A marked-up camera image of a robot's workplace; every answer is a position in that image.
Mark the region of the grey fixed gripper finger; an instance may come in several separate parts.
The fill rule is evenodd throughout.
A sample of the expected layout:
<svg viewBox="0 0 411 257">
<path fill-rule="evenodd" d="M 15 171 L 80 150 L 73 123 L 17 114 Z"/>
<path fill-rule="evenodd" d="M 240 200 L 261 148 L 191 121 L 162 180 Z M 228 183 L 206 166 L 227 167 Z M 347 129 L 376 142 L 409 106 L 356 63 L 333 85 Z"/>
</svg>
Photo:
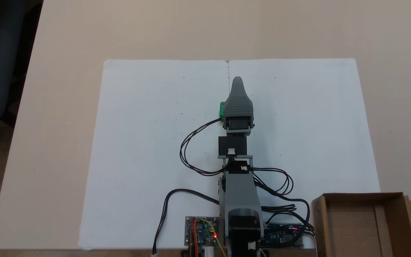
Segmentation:
<svg viewBox="0 0 411 257">
<path fill-rule="evenodd" d="M 248 97 L 241 77 L 236 76 L 223 105 L 224 117 L 253 116 L 253 103 Z"/>
</svg>

